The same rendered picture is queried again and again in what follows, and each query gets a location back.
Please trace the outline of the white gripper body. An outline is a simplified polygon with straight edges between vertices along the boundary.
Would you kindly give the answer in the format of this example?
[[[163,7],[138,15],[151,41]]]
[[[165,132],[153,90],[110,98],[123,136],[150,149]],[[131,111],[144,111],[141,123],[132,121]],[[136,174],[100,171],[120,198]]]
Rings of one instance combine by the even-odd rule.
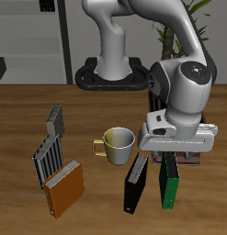
[[[209,152],[212,149],[218,127],[214,124],[199,124],[196,135],[189,140],[173,140],[167,137],[154,137],[145,123],[138,136],[138,148],[141,151],[188,151]]]

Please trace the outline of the green book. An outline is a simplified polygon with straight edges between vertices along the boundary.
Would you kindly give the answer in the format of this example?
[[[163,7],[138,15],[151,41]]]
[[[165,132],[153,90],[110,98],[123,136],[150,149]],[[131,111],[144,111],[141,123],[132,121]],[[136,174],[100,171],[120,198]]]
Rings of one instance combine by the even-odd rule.
[[[176,164],[176,155],[171,151],[164,152],[159,174],[162,209],[173,208],[178,183],[179,173]]]

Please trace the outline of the dark brown desk caddy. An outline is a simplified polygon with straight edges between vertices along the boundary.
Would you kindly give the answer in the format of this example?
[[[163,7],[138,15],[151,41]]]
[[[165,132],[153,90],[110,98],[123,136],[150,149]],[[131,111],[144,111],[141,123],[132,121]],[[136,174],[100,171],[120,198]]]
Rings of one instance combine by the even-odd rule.
[[[149,99],[149,111],[154,112],[166,108],[166,103],[162,102],[157,96],[153,95],[151,92],[148,93]],[[160,164],[162,162],[163,153],[158,152],[158,157],[153,159],[154,164]],[[190,159],[186,159],[183,152],[176,153],[176,163],[178,165],[191,165],[191,166],[200,166],[199,163],[200,153],[197,152]]]

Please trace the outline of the orange book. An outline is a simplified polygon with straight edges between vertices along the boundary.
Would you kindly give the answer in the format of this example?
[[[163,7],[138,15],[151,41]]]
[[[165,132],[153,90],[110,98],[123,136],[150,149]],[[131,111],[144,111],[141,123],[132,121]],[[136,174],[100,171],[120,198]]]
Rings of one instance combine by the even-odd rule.
[[[51,215],[59,218],[85,193],[82,164],[71,159],[43,185]]]

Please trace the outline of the grey book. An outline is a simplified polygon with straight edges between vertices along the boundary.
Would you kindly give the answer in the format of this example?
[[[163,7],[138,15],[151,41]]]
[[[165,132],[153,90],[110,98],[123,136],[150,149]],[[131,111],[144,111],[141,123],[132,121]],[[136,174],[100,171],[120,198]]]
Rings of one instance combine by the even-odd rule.
[[[47,132],[62,139],[64,133],[64,122],[62,117],[62,107],[52,106],[51,112],[46,119]]]

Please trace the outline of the black and white striped book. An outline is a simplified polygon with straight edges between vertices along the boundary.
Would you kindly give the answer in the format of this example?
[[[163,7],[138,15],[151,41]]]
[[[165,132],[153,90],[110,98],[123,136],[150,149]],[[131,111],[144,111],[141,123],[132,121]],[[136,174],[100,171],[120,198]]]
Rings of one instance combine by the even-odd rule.
[[[40,189],[43,182],[63,166],[59,136],[49,134],[32,156]]]

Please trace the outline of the yellow and white mug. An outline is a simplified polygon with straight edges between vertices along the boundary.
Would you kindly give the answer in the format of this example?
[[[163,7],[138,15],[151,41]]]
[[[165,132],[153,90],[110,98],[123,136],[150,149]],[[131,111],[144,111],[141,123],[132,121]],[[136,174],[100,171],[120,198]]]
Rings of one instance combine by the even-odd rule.
[[[135,136],[131,130],[115,127],[108,129],[101,140],[93,140],[92,149],[95,156],[107,157],[111,163],[123,165],[131,157],[134,141]],[[105,150],[96,151],[97,144],[103,144]]]

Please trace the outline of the green pot plant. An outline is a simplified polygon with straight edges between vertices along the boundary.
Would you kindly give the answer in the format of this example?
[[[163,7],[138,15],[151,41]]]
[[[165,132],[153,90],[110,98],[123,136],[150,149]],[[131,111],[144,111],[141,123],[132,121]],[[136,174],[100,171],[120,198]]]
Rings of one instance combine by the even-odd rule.
[[[187,4],[188,12],[193,15],[196,11],[201,9],[203,6],[206,6],[211,1],[212,0],[199,0],[198,2],[195,2],[195,0],[191,0],[191,2]],[[152,27],[157,30],[159,34],[158,40],[163,44],[163,60],[177,59],[185,55],[176,33],[170,27],[165,24],[161,24],[161,27],[157,28],[154,25],[154,22],[152,23]]]

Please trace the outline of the grey shelf unit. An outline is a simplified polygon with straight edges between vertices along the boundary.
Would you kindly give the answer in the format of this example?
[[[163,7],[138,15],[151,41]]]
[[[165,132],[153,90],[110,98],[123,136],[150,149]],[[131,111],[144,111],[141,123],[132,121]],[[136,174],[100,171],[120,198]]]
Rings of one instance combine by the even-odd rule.
[[[65,0],[41,12],[39,0],[0,0],[0,84],[73,82]]]

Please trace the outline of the flat black base plate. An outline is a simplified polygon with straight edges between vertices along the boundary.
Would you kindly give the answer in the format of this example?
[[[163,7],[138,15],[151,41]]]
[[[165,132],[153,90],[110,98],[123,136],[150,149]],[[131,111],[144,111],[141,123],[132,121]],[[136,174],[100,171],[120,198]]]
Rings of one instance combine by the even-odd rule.
[[[148,87],[149,71],[142,66],[141,60],[130,57],[132,73],[118,81],[108,81],[94,73],[96,57],[90,57],[85,61],[75,74],[75,82],[79,88],[86,91],[140,91]]]

